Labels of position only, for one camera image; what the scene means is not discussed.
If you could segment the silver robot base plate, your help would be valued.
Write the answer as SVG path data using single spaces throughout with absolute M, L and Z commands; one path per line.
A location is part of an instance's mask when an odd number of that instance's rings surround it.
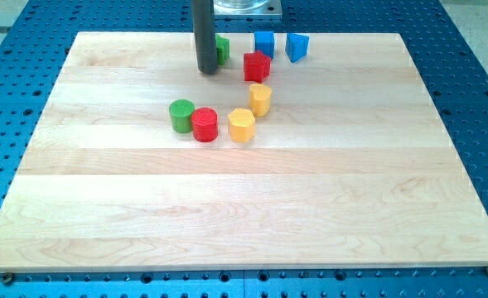
M 216 19 L 280 19 L 283 8 L 281 0 L 214 0 L 214 12 Z

